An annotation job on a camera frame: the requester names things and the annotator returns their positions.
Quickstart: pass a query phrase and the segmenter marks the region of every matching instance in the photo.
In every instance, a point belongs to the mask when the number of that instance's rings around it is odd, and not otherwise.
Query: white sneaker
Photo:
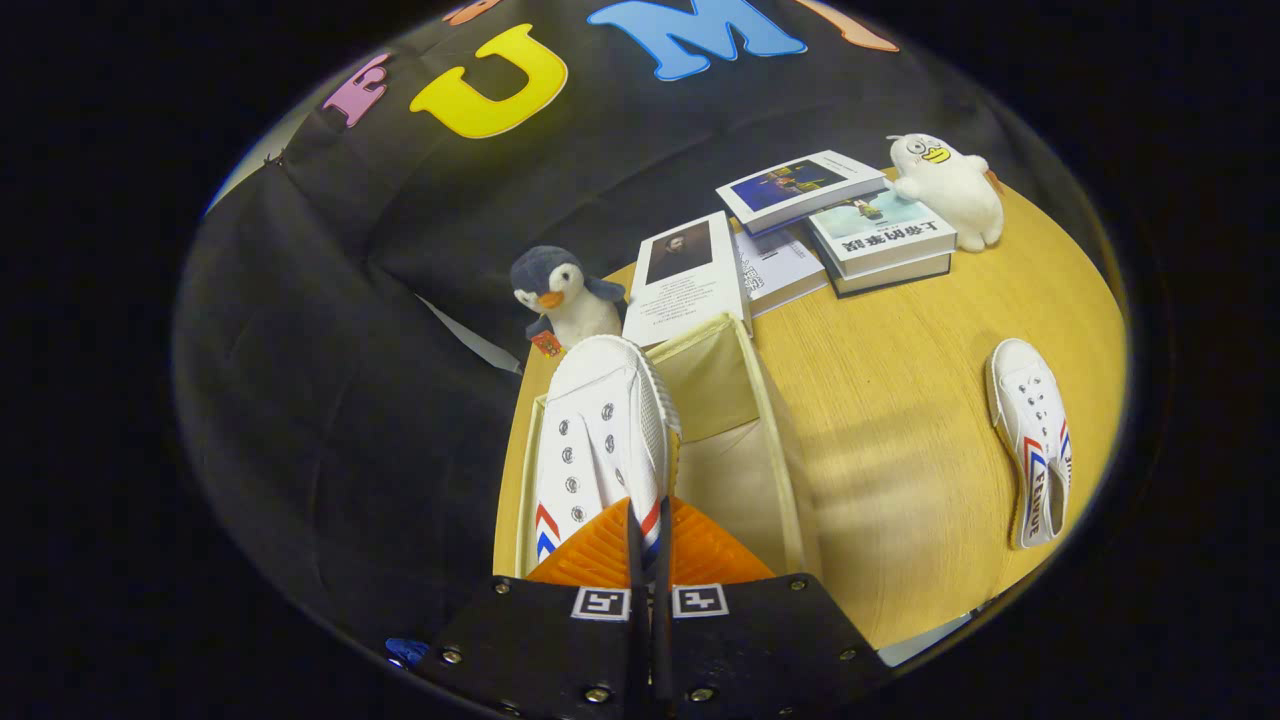
[[[631,341],[594,336],[552,375],[538,448],[538,562],[623,497],[657,555],[660,505],[680,448],[680,416],[649,356]]]
[[[1030,343],[1009,338],[987,359],[987,406],[1019,473],[1014,543],[1051,542],[1066,519],[1071,438],[1057,378]]]

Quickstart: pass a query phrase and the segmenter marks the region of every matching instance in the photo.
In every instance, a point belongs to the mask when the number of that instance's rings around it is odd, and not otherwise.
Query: penguin plush toy
[[[890,158],[897,168],[893,192],[919,200],[956,229],[956,245],[982,252],[1000,240],[1005,208],[989,182],[987,160],[961,155],[946,142],[923,133],[891,135]]]
[[[511,287],[521,305],[541,315],[525,328],[527,340],[550,331],[568,350],[594,334],[622,333],[626,288],[588,275],[564,249],[530,249],[511,265]]]

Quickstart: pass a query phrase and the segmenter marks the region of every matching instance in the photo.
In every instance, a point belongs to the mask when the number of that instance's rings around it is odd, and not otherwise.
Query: book cover
[[[622,337],[648,347],[721,313],[751,332],[742,265],[723,210],[640,243]]]
[[[884,173],[823,150],[716,190],[751,234],[882,186]]]
[[[733,224],[753,318],[827,284],[822,263],[805,247],[803,225],[751,237]]]
[[[873,290],[893,287],[913,281],[945,275],[951,272],[951,255],[955,254],[954,250],[948,250],[936,255],[914,258],[911,260],[905,260],[884,268],[876,268],[855,275],[845,275],[840,273],[836,266],[836,261],[831,258],[831,252],[827,251],[826,246],[819,243],[814,251],[822,261],[822,266],[827,272],[827,278],[831,281],[831,288],[835,291],[836,297],[840,299],[860,295]]]
[[[955,250],[956,231],[923,202],[879,188],[809,217],[817,245],[841,275],[856,275]]]

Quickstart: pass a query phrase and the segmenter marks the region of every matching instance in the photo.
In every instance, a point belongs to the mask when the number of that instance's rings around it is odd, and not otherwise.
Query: felt letter
[[[343,115],[347,115],[347,127],[356,127],[360,118],[364,118],[374,102],[378,102],[378,99],[387,92],[385,85],[378,87],[374,85],[387,79],[387,68],[379,65],[385,63],[389,56],[384,53],[366,63],[324,101],[324,108],[337,108]]]
[[[472,18],[484,14],[485,10],[493,8],[498,3],[502,3],[502,0],[479,0],[477,3],[472,3],[466,8],[457,8],[456,10],[444,15],[440,19],[448,22],[451,26],[457,27]]]
[[[534,117],[559,95],[568,67],[559,55],[529,36],[534,26],[518,24],[476,50],[476,58],[500,55],[529,76],[520,92],[494,102],[462,79],[465,68],[451,68],[431,81],[408,104],[410,111],[426,110],[462,137],[493,137]]]
[[[819,0],[796,0],[805,8],[822,15],[827,22],[836,26],[845,42],[867,47],[868,50],[883,50],[884,53],[897,53],[897,45],[884,40],[874,32],[867,29],[863,23],[850,18],[840,10]]]
[[[769,18],[746,0],[692,0],[694,12],[685,13],[653,3],[626,0],[591,13],[586,22],[622,28],[654,60],[654,76],[675,81],[700,73],[712,61],[704,55],[686,53],[673,38],[678,37],[726,60],[737,59],[737,46],[730,28],[746,42],[744,50],[758,56],[792,55],[808,50],[804,42],[782,32]]]

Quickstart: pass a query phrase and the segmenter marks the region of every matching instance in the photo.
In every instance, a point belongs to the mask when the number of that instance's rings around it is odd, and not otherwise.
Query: screw
[[[595,705],[600,705],[602,702],[608,702],[612,696],[613,693],[611,693],[604,688],[589,688],[585,693],[582,693],[582,697],[586,698],[586,702],[591,702]]]

